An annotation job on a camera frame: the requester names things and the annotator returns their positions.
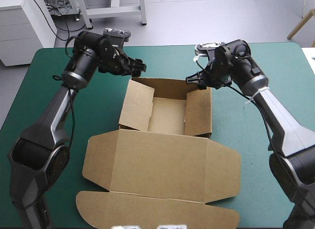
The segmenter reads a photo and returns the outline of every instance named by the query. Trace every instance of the gray floor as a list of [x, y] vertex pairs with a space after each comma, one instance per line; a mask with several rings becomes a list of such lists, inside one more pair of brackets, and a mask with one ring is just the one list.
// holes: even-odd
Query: gray floor
[[[109, 5], [110, 0], [87, 0], [90, 8]], [[131, 5], [138, 0], [121, 0]], [[94, 19], [92, 30], [101, 33], [105, 27], [131, 31], [126, 46], [197, 44], [207, 41], [284, 42], [302, 16], [303, 0], [146, 0], [148, 24], [141, 25], [139, 16]], [[66, 20], [71, 29], [83, 20]], [[61, 18], [56, 25], [64, 28]], [[292, 40], [310, 47], [315, 21], [310, 20]], [[66, 38], [65, 32], [59, 32]], [[64, 47], [56, 40], [55, 47]], [[0, 127], [12, 105], [28, 66], [5, 67], [0, 63]]]

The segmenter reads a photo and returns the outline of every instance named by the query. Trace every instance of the black cable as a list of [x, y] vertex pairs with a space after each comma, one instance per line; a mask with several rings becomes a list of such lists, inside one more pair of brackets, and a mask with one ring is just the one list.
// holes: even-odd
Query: black cable
[[[62, 16], [62, 14], [58, 11], [58, 8], [56, 8], [55, 6], [52, 6], [52, 5], [50, 5], [50, 4], [46, 4], [46, 6], [50, 6], [52, 10], [58, 12], [58, 13]], [[60, 28], [60, 27], [58, 27], [58, 26], [56, 26], [56, 27], [57, 27], [58, 29], [62, 30], [62, 31], [66, 31], [66, 32], [77, 32], [77, 31], [80, 31], [81, 29], [83, 29], [83, 28], [85, 27], [85, 24], [84, 24], [81, 28], [76, 29], [76, 30], [69, 30], [68, 26], [67, 26], [67, 30], [65, 30], [65, 29], [63, 29], [63, 28]]]
[[43, 14], [43, 16], [44, 16], [44, 18], [45, 18], [45, 20], [46, 20], [46, 22], [47, 22], [47, 24], [48, 24], [50, 30], [53, 32], [53, 34], [54, 34], [58, 39], [60, 39], [60, 40], [62, 40], [62, 41], [67, 41], [67, 40], [69, 39], [69, 37], [70, 37], [70, 33], [68, 33], [68, 38], [67, 38], [67, 39], [60, 38], [60, 37], [54, 32], [53, 28], [51, 28], [51, 26], [50, 26], [50, 24], [49, 24], [49, 22], [48, 22], [48, 20], [47, 20], [47, 18], [46, 18], [46, 16], [45, 16], [43, 10], [42, 10], [41, 7], [38, 5], [38, 3], [36, 2], [36, 0], [33, 0], [33, 1], [35, 2], [35, 4], [37, 5], [37, 7], [39, 8], [40, 12]]
[[75, 116], [74, 116], [74, 106], [73, 106], [73, 101], [72, 101], [72, 97], [71, 97], [71, 89], [69, 84], [60, 76], [58, 75], [53, 75], [53, 79], [56, 81], [63, 81], [68, 88], [68, 96], [69, 96], [69, 101], [70, 101], [70, 109], [71, 109], [71, 116], [72, 116], [72, 130], [71, 130], [71, 137], [70, 137], [70, 141], [69, 141], [69, 145], [68, 145], [68, 151], [70, 152], [72, 143], [73, 143], [73, 138], [74, 138], [74, 129], [75, 129]]
[[[206, 69], [204, 69], [198, 61], [196, 61], [197, 65], [208, 75], [210, 75], [213, 79], [219, 81], [220, 83], [222, 83], [224, 86], [229, 87], [230, 89], [234, 90], [235, 92], [237, 92], [239, 95], [241, 95], [242, 97], [246, 98], [247, 100], [250, 100], [249, 97], [247, 97], [246, 95], [244, 95], [243, 93], [241, 93], [240, 91], [238, 91], [237, 89], [235, 89], [234, 87], [232, 87], [229, 84], [224, 83], [223, 81], [221, 81], [220, 79], [217, 79], [216, 77], [214, 77], [210, 72], [208, 72]], [[266, 117], [263, 113], [262, 108], [259, 106], [258, 103], [256, 103], [255, 101], [251, 100], [251, 103], [255, 105], [255, 107], [258, 109], [258, 111], [260, 112], [260, 115], [262, 117], [262, 120], [264, 122], [265, 128], [266, 128], [266, 132], [267, 132], [267, 136], [268, 136], [268, 140], [269, 140], [269, 144], [271, 146], [272, 151], [274, 152], [274, 154], [276, 155], [276, 158], [278, 159], [279, 163], [281, 164], [282, 168], [284, 169], [286, 175], [288, 176], [289, 180], [293, 183], [294, 188], [296, 189], [297, 193], [303, 198], [303, 200], [305, 201], [305, 203], [313, 210], [313, 212], [315, 213], [315, 207], [308, 201], [308, 199], [306, 199], [304, 197], [304, 195], [302, 195], [298, 185], [296, 184], [296, 182], [294, 181], [294, 179], [292, 178], [291, 174], [287, 171], [285, 165], [283, 164], [279, 153], [275, 150], [274, 145], [272, 144], [272, 140], [271, 140], [271, 135], [269, 132], [269, 128], [268, 128], [268, 123], [266, 120]], [[307, 215], [307, 213], [302, 209], [303, 213], [305, 214], [305, 216], [313, 223], [315, 223], [314, 219], [310, 219], [309, 216]]]

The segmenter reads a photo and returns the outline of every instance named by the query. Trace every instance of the box flap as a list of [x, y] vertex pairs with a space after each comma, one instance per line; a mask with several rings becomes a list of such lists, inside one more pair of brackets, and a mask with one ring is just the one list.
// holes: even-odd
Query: box flap
[[120, 130], [109, 190], [204, 202], [206, 149], [205, 138]]
[[110, 189], [119, 131], [93, 136], [89, 139], [85, 154], [83, 176]]
[[133, 77], [134, 81], [155, 89], [154, 97], [186, 99], [186, 94], [198, 89], [196, 85], [187, 84], [185, 80]]
[[153, 98], [150, 132], [184, 135], [186, 100]]
[[152, 114], [154, 89], [129, 80], [119, 124], [147, 131]]
[[240, 190], [240, 154], [206, 138], [120, 129], [89, 140], [83, 176], [110, 191], [211, 202]]
[[205, 202], [238, 195], [241, 155], [234, 149], [208, 140]]
[[197, 136], [212, 132], [211, 88], [187, 93], [185, 135]]
[[189, 229], [235, 229], [239, 214], [231, 209], [171, 199], [156, 199], [121, 193], [81, 191], [76, 205], [92, 227], [187, 225]]

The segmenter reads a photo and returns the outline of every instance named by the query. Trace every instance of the cable tie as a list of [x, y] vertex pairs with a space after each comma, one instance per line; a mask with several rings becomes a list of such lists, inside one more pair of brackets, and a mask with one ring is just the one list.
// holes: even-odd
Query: cable tie
[[263, 87], [263, 88], [258, 89], [258, 90], [253, 94], [253, 96], [252, 96], [249, 100], [247, 100], [245, 103], [250, 103], [250, 102], [252, 102], [253, 99], [254, 99], [254, 97], [255, 97], [256, 95], [258, 95], [259, 93], [261, 93], [262, 91], [264, 91], [264, 90], [269, 90], [269, 87]]
[[194, 62], [198, 61], [199, 57], [200, 57], [200, 55], [198, 54], [197, 56], [195, 56], [195, 57], [193, 58], [193, 61], [194, 61]]

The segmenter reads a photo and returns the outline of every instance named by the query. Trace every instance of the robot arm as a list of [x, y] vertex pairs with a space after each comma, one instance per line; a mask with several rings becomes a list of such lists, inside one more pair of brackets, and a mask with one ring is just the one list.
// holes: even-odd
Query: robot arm
[[284, 229], [312, 229], [315, 226], [315, 132], [301, 126], [268, 87], [268, 78], [251, 57], [248, 44], [236, 40], [228, 44], [199, 44], [196, 54], [209, 63], [186, 78], [200, 89], [219, 89], [234, 81], [241, 92], [261, 111], [273, 136], [269, 150], [270, 168], [295, 207]]
[[62, 85], [35, 124], [26, 128], [9, 153], [10, 196], [26, 229], [51, 229], [44, 199], [65, 168], [70, 141], [63, 125], [77, 93], [87, 87], [95, 70], [140, 76], [146, 65], [123, 51], [130, 32], [106, 29], [103, 35], [81, 32], [73, 58], [62, 73]]

